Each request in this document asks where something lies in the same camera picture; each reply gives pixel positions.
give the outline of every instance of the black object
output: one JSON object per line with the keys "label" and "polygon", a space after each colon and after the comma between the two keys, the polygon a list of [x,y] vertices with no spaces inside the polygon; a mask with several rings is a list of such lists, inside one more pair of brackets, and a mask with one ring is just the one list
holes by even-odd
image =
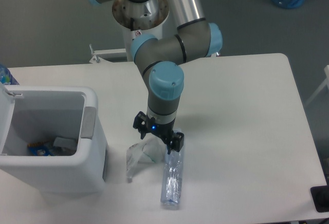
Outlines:
{"label": "black object", "polygon": [[326,219],[322,220],[321,222],[319,222],[319,224],[325,224],[328,220],[329,220],[329,218],[326,218]]}
{"label": "black object", "polygon": [[329,212],[329,186],[315,186],[310,189],[315,208],[318,212]]}
{"label": "black object", "polygon": [[135,117],[133,128],[138,129],[140,133],[140,139],[143,139],[147,133],[160,138],[168,148],[168,154],[171,150],[179,152],[184,145],[184,134],[180,132],[174,132],[175,120],[168,124],[157,124],[154,118],[149,118],[142,111]]}

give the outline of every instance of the white table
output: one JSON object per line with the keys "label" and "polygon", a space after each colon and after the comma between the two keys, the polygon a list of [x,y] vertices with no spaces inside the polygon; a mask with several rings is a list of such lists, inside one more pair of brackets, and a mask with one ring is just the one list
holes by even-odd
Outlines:
{"label": "white table", "polygon": [[162,164],[125,177],[147,90],[133,63],[11,69],[22,85],[84,85],[99,97],[110,147],[104,192],[40,193],[0,172],[1,223],[264,223],[329,217],[310,187],[325,179],[287,58],[199,59],[182,66],[176,127],[186,135],[181,205],[160,205]]}

